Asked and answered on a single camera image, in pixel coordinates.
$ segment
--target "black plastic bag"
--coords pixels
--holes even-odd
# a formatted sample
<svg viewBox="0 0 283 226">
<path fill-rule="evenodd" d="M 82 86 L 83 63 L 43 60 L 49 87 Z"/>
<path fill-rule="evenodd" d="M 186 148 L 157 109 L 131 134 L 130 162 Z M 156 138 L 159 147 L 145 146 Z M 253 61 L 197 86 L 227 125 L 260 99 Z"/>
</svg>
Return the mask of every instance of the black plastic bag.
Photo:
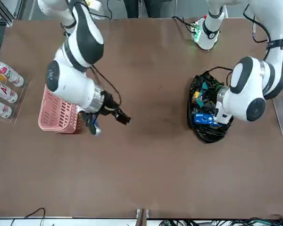
<svg viewBox="0 0 283 226">
<path fill-rule="evenodd" d="M 189 90 L 187 120 L 188 126 L 195 132 L 197 137 L 204 143 L 214 143 L 225 137 L 230 128 L 233 117 L 228 124 L 200 124 L 195 122 L 196 115 L 214 115 L 216 96 L 223 83 L 213 78 L 208 71 L 202 75 L 196 75 Z"/>
</svg>

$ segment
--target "green circuit board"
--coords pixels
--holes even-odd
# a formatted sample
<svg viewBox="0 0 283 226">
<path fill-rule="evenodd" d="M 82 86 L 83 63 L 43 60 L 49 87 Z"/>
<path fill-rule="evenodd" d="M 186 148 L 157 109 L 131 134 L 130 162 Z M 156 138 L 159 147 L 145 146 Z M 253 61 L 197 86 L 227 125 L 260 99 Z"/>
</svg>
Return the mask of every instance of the green circuit board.
<svg viewBox="0 0 283 226">
<path fill-rule="evenodd" d="M 201 34 L 201 28 L 199 26 L 199 21 L 196 21 L 191 24 L 191 32 L 192 32 L 192 40 L 194 42 L 198 42 L 200 34 Z"/>
</svg>

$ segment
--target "blue package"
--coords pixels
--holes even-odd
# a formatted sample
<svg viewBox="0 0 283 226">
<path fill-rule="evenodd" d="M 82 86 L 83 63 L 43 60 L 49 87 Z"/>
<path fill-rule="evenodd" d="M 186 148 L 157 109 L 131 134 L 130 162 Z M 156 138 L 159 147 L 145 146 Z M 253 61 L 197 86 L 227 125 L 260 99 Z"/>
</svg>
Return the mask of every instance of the blue package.
<svg viewBox="0 0 283 226">
<path fill-rule="evenodd" d="M 196 124 L 220 126 L 217 122 L 214 121 L 212 114 L 196 113 L 193 116 L 193 122 Z"/>
</svg>

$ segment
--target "cable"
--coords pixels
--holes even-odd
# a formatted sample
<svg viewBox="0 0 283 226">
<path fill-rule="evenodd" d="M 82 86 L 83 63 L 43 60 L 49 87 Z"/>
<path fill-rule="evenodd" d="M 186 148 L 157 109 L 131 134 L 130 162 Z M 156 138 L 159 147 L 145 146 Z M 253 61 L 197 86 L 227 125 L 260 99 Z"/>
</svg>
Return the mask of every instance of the cable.
<svg viewBox="0 0 283 226">
<path fill-rule="evenodd" d="M 262 42 L 266 42 L 266 41 L 267 41 L 267 39 L 261 40 L 261 41 L 257 41 L 256 38 L 255 38 L 255 32 L 254 32 L 254 30 L 253 30 L 251 33 L 252 33 L 253 40 L 255 41 L 255 43 L 262 43 Z"/>
<path fill-rule="evenodd" d="M 108 16 L 102 16 L 102 15 L 98 15 L 98 14 L 96 14 L 96 13 L 92 13 L 92 12 L 90 12 L 89 7 L 88 7 L 85 3 L 80 2 L 80 1 L 78 1 L 78 2 L 76 2 L 76 3 L 80 3 L 81 5 L 85 6 L 85 7 L 88 9 L 89 14 L 91 14 L 91 15 L 95 15 L 95 16 L 104 17 L 104 18 L 108 18 L 108 19 L 109 19 L 109 21 L 111 22 L 111 18 L 110 18 L 110 17 L 108 17 Z"/>
<path fill-rule="evenodd" d="M 248 9 L 249 6 L 250 6 L 250 5 L 248 4 L 247 7 L 245 8 L 244 12 L 243 12 L 244 17 L 247 18 L 248 20 L 250 20 L 251 22 L 257 24 L 258 26 L 260 26 L 260 27 L 266 32 L 267 40 L 270 41 L 270 40 L 271 40 L 271 37 L 270 37 L 270 34 L 269 34 L 268 30 L 266 29 L 266 27 L 264 27 L 263 24 L 259 23 L 258 21 L 249 18 L 249 17 L 245 14 L 245 12 L 246 12 L 246 10 Z M 268 56 L 268 54 L 269 54 L 269 51 L 270 51 L 270 48 L 267 49 L 267 52 L 266 52 L 265 57 L 264 57 L 263 60 L 266 60 L 266 58 L 267 58 L 267 56 Z"/>
<path fill-rule="evenodd" d="M 10 224 L 10 226 L 12 226 L 12 225 L 13 225 L 13 223 L 15 222 L 15 220 L 16 220 L 16 219 L 13 219 L 13 221 L 12 221 L 12 222 L 11 222 L 11 224 Z"/>
<path fill-rule="evenodd" d="M 112 20 L 112 11 L 111 11 L 110 8 L 109 8 L 109 0 L 107 0 L 107 9 L 108 9 L 109 12 L 110 12 L 110 20 Z"/>
<path fill-rule="evenodd" d="M 90 12 L 90 14 L 95 15 L 95 16 L 100 16 L 100 17 L 107 18 L 107 19 L 109 19 L 109 21 L 111 22 L 111 18 L 108 17 L 108 16 L 98 15 L 98 14 L 95 14 L 95 13 L 92 13 L 92 12 Z"/>
<path fill-rule="evenodd" d="M 40 207 L 39 209 L 35 210 L 34 212 L 32 212 L 32 213 L 26 215 L 26 216 L 24 217 L 24 219 L 28 219 L 29 217 L 31 217 L 32 215 L 36 214 L 36 213 L 39 212 L 40 210 L 43 210 L 43 217 L 42 217 L 41 222 L 40 222 L 40 226 L 42 226 L 42 222 L 43 222 L 43 220 L 44 220 L 44 218 L 45 218 L 45 214 L 46 214 L 46 210 L 45 210 L 45 208 L 43 208 L 43 207 Z"/>
<path fill-rule="evenodd" d="M 233 73 L 232 71 L 228 73 L 228 75 L 226 76 L 226 86 L 228 86 L 228 77 L 230 76 L 230 74 Z"/>
<path fill-rule="evenodd" d="M 119 104 L 118 107 L 122 104 L 122 97 L 119 93 L 119 91 L 115 88 L 115 86 L 94 66 L 91 66 L 92 68 L 94 68 L 96 70 L 96 72 L 114 89 L 114 91 L 117 93 L 118 98 L 119 98 Z"/>
<path fill-rule="evenodd" d="M 190 33 L 194 33 L 194 32 L 192 32 L 192 31 L 188 28 L 188 26 L 191 27 L 191 24 L 185 22 L 185 21 L 184 21 L 184 18 L 180 19 L 180 18 L 177 17 L 177 16 L 173 16 L 172 19 L 177 19 L 177 20 L 179 20 L 179 22 L 182 23 L 182 24 L 184 24 L 185 28 L 186 28 Z"/>
</svg>

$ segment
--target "black cable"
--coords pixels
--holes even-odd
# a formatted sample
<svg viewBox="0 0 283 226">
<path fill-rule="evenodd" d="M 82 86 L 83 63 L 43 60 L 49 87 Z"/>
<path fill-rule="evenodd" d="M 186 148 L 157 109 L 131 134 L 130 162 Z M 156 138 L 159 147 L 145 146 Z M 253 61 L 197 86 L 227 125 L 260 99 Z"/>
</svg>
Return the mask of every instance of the black cable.
<svg viewBox="0 0 283 226">
<path fill-rule="evenodd" d="M 78 1 L 77 3 L 80 3 L 81 5 L 85 6 L 85 7 L 88 9 L 88 11 L 89 11 L 89 7 L 88 7 L 85 3 L 80 2 L 80 1 Z M 98 15 L 98 14 L 96 14 L 96 13 L 92 13 L 92 12 L 90 12 L 90 11 L 89 11 L 89 13 L 90 13 L 90 14 L 92 14 L 92 15 L 95 15 L 95 16 L 100 16 L 100 17 L 108 18 L 108 19 L 109 19 L 109 21 L 111 22 L 111 18 L 110 18 L 110 17 L 108 17 L 108 16 Z"/>
<path fill-rule="evenodd" d="M 122 104 L 122 98 L 121 95 L 119 93 L 119 91 L 115 88 L 115 86 L 94 66 L 91 66 L 92 68 L 94 68 L 96 70 L 96 72 L 114 89 L 114 91 L 117 93 L 118 98 L 119 98 L 119 104 L 118 106 L 120 106 Z"/>
<path fill-rule="evenodd" d="M 186 28 L 190 33 L 195 33 L 195 32 L 192 32 L 192 31 L 188 28 L 188 26 L 191 27 L 192 24 L 189 24 L 189 23 L 185 22 L 185 21 L 184 21 L 184 18 L 180 19 L 180 18 L 177 17 L 177 16 L 173 16 L 172 19 L 177 19 L 180 23 L 184 24 L 185 28 Z"/>
<path fill-rule="evenodd" d="M 108 17 L 108 16 L 102 16 L 102 15 L 95 14 L 95 13 L 92 13 L 92 12 L 90 12 L 90 14 L 95 15 L 95 16 L 100 16 L 100 17 L 107 18 L 107 19 L 109 19 L 109 21 L 111 22 L 111 18 L 110 18 L 110 17 Z"/>
<path fill-rule="evenodd" d="M 39 209 L 35 210 L 34 212 L 32 212 L 32 213 L 26 215 L 26 216 L 24 217 L 24 219 L 28 219 L 29 217 L 31 217 L 32 215 L 36 214 L 37 212 L 39 212 L 39 211 L 41 211 L 41 210 L 43 210 L 43 217 L 42 217 L 41 222 L 40 222 L 40 226 L 42 226 L 42 222 L 43 222 L 43 220 L 44 220 L 44 218 L 45 218 L 45 214 L 46 214 L 46 210 L 45 210 L 45 208 L 43 208 L 43 207 L 40 207 Z"/>
<path fill-rule="evenodd" d="M 229 68 L 229 67 L 217 66 L 217 67 L 213 67 L 212 69 L 209 69 L 209 72 L 211 72 L 211 71 L 213 71 L 215 69 L 225 69 L 225 70 L 228 70 L 228 71 L 233 71 L 232 68 Z"/>
<path fill-rule="evenodd" d="M 266 35 L 267 35 L 267 38 L 268 38 L 267 40 L 270 41 L 270 40 L 271 40 L 271 37 L 270 37 L 270 34 L 269 34 L 268 30 L 266 29 L 266 27 L 264 27 L 263 24 L 259 23 L 258 21 L 249 18 L 249 17 L 245 14 L 245 12 L 246 12 L 246 10 L 248 9 L 249 6 L 250 6 L 250 5 L 248 4 L 247 7 L 245 8 L 244 12 L 243 12 L 244 17 L 247 18 L 248 20 L 250 20 L 251 22 L 257 24 L 258 26 L 260 26 L 260 27 L 266 32 Z M 267 49 L 267 52 L 266 52 L 265 57 L 264 57 L 263 60 L 266 60 L 266 58 L 267 58 L 267 56 L 268 56 L 268 54 L 269 54 L 269 51 L 270 51 L 270 48 Z"/>
<path fill-rule="evenodd" d="M 110 20 L 112 20 L 112 11 L 111 11 L 110 8 L 109 8 L 109 0 L 107 0 L 107 9 L 108 9 L 109 12 L 110 12 Z"/>
<path fill-rule="evenodd" d="M 225 220 L 224 222 L 222 222 L 221 224 L 219 224 L 221 221 L 218 221 L 218 223 L 217 223 L 217 225 L 216 226 L 222 226 L 222 225 L 224 225 L 226 222 L 227 222 L 227 220 Z"/>
<path fill-rule="evenodd" d="M 226 76 L 226 86 L 228 86 L 228 77 L 230 76 L 230 74 L 233 73 L 232 71 L 228 73 L 228 75 Z"/>
<path fill-rule="evenodd" d="M 263 43 L 263 42 L 267 41 L 267 39 L 261 40 L 261 41 L 256 40 L 254 32 L 252 32 L 252 36 L 253 36 L 253 40 L 254 40 L 255 43 Z"/>
<path fill-rule="evenodd" d="M 12 226 L 12 225 L 13 225 L 13 223 L 15 222 L 15 220 L 16 220 L 16 219 L 13 219 L 13 221 L 12 221 L 12 222 L 11 222 L 11 224 L 10 224 L 10 226 Z"/>
<path fill-rule="evenodd" d="M 181 23 L 183 23 L 183 24 L 185 24 L 185 25 L 187 25 L 187 26 L 191 26 L 191 24 L 189 24 L 189 23 L 187 23 L 187 22 L 184 21 L 184 18 L 180 19 L 180 18 L 177 17 L 177 16 L 173 16 L 172 19 L 177 19 L 177 20 L 179 20 L 179 22 L 181 22 Z"/>
</svg>

